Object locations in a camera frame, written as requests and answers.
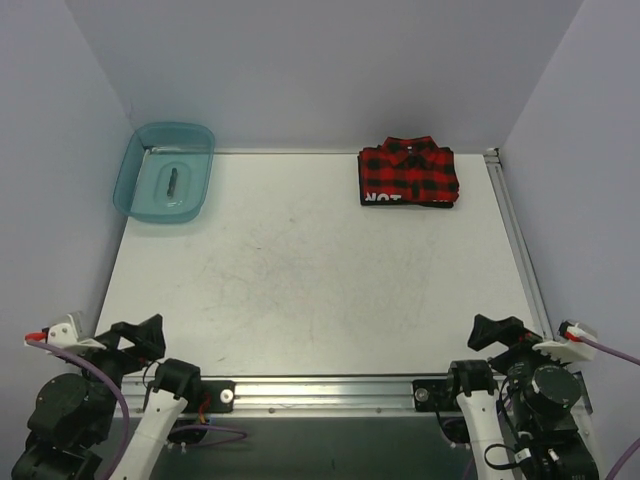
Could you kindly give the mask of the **black button shirt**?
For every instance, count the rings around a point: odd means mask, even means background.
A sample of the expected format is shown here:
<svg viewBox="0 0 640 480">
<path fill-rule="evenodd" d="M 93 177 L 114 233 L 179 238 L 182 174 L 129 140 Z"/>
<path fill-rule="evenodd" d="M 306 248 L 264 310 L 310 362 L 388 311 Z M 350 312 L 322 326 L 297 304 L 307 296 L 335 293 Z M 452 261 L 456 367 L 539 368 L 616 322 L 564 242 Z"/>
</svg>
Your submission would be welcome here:
<svg viewBox="0 0 640 480">
<path fill-rule="evenodd" d="M 400 198 L 377 198 L 377 199 L 361 199 L 361 206 L 402 206 L 402 207 L 421 207 L 421 208 L 433 208 L 433 209 L 452 209 L 454 207 L 453 202 L 411 202 Z"/>
</svg>

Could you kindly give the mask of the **red black plaid shirt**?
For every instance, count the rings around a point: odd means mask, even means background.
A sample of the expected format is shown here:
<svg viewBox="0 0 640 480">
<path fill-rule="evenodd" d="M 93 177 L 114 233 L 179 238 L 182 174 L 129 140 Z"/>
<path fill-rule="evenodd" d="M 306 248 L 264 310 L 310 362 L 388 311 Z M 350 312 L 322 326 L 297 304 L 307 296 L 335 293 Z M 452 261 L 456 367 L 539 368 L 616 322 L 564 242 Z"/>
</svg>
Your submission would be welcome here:
<svg viewBox="0 0 640 480">
<path fill-rule="evenodd" d="M 457 202 L 460 184 L 454 152 L 430 136 L 388 137 L 357 157 L 361 199 L 400 198 L 411 202 Z"/>
</svg>

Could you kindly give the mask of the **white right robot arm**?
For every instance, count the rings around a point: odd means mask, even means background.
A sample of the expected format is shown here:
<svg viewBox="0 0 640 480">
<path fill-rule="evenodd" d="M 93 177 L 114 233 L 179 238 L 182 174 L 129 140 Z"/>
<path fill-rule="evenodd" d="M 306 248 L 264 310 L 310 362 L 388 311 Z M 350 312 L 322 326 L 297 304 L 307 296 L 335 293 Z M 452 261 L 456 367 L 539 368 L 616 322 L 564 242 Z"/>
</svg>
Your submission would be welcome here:
<svg viewBox="0 0 640 480">
<path fill-rule="evenodd" d="M 467 345 L 504 346 L 489 360 L 451 363 L 446 402 L 460 409 L 481 479 L 597 479 L 599 469 L 572 409 L 582 397 L 572 363 L 593 353 L 567 324 L 563 340 L 544 340 L 522 320 L 478 314 Z"/>
</svg>

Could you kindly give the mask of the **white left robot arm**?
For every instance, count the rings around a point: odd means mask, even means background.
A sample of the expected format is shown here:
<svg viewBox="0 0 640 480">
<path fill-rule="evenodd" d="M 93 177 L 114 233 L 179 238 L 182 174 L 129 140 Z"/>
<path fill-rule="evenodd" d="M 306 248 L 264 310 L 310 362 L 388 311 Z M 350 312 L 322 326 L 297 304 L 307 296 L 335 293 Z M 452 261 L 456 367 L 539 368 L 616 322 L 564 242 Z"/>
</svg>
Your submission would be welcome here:
<svg viewBox="0 0 640 480">
<path fill-rule="evenodd" d="M 78 367 L 49 380 L 36 396 L 28 419 L 25 449 L 11 470 L 14 479 L 146 479 L 183 411 L 202 399 L 197 366 L 165 356 L 163 318 L 118 322 L 89 337 L 73 315 L 25 336 L 26 345 Z M 125 376 L 158 361 L 146 394 L 144 416 L 135 433 L 124 432 L 119 449 L 102 474 L 93 447 L 107 440 L 117 411 L 130 411 L 122 393 Z"/>
</svg>

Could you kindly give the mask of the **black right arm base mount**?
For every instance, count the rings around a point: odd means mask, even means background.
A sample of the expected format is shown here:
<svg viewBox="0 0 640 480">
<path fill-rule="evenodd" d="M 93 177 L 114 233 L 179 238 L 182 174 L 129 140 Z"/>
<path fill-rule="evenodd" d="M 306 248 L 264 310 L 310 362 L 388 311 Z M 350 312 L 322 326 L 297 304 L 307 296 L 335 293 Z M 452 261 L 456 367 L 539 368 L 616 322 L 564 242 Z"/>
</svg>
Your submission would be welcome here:
<svg viewBox="0 0 640 480">
<path fill-rule="evenodd" d="M 459 412 L 444 376 L 415 379 L 412 381 L 414 409 L 421 413 Z"/>
</svg>

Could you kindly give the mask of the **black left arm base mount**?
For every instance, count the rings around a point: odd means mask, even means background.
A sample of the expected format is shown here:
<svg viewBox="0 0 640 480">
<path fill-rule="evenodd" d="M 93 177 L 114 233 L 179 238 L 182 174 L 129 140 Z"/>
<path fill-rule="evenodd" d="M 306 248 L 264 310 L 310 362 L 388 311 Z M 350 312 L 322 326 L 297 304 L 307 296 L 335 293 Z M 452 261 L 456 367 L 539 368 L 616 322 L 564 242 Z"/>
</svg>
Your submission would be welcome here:
<svg viewBox="0 0 640 480">
<path fill-rule="evenodd" d="M 188 413 L 226 414 L 233 411 L 236 383 L 232 380 L 203 380 L 189 401 Z"/>
</svg>

